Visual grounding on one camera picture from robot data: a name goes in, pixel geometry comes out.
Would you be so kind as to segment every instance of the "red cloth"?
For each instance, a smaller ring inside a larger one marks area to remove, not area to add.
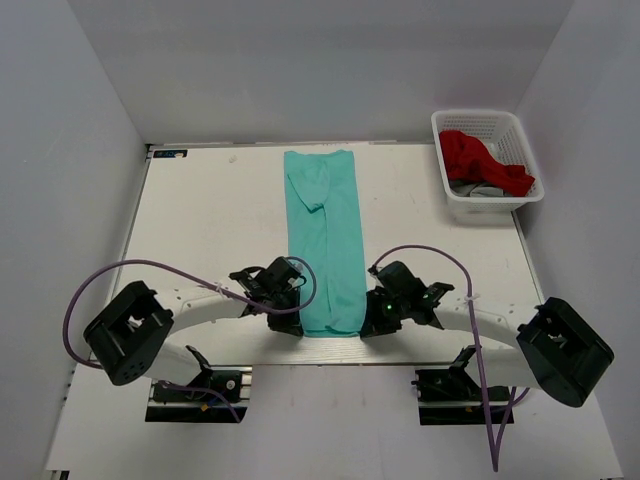
[[[535,178],[522,165],[502,165],[475,137],[457,130],[440,133],[440,146],[449,180],[489,182],[514,197],[524,197]]]

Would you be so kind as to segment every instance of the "teal shirt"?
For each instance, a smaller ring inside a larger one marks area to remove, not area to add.
[[[289,254],[316,274],[314,301],[300,312],[305,335],[355,336],[367,308],[360,205],[353,152],[284,155]],[[301,302],[311,294],[311,278]]]

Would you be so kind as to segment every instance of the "white plastic basket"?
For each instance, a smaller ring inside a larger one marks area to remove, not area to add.
[[[538,166],[518,117],[509,112],[497,110],[440,110],[431,116],[431,125],[438,152],[440,174],[447,195],[447,205],[454,215],[511,212],[526,203],[542,200],[544,188]],[[527,195],[525,197],[474,198],[461,197],[453,193],[449,188],[438,135],[444,130],[460,130],[482,140],[485,145],[493,146],[493,150],[498,152],[494,155],[495,159],[503,165],[524,165],[527,173],[536,179]]]

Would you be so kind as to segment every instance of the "white table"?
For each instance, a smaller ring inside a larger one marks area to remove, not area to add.
[[[435,149],[426,145],[229,146],[153,159],[126,257],[212,280],[266,266],[287,253],[284,152],[339,148],[356,158],[367,266],[396,245],[428,244],[465,264],[481,295],[538,301],[513,221],[456,224],[444,204]],[[456,268],[435,254],[395,258],[425,283],[462,285]],[[188,285],[162,271],[130,267],[119,286],[136,279],[155,289]],[[214,365],[254,366],[243,423],[146,424],[149,380],[113,387],[104,373],[78,367],[49,469],[70,470],[71,480],[496,478],[484,428],[420,427],[409,388],[411,365],[450,361],[471,343],[467,334],[405,322],[400,332],[367,341],[296,339],[271,332],[263,318],[246,317],[195,327],[171,341],[194,345]],[[311,366],[319,364],[343,365]],[[353,366],[364,364],[387,366]],[[517,409],[499,478],[619,475],[593,397],[573,410],[538,392]]]

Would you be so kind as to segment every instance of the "white wall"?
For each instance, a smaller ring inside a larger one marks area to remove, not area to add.
[[[640,5],[578,0],[517,113],[546,197],[522,211],[546,295],[616,354],[597,388],[625,478],[640,478]]]
[[[514,110],[571,0],[70,0],[148,143],[423,139]]]
[[[66,302],[121,251],[144,157],[67,3],[2,2],[2,478],[39,478],[72,364],[60,334]],[[94,292],[76,340],[104,295]]]

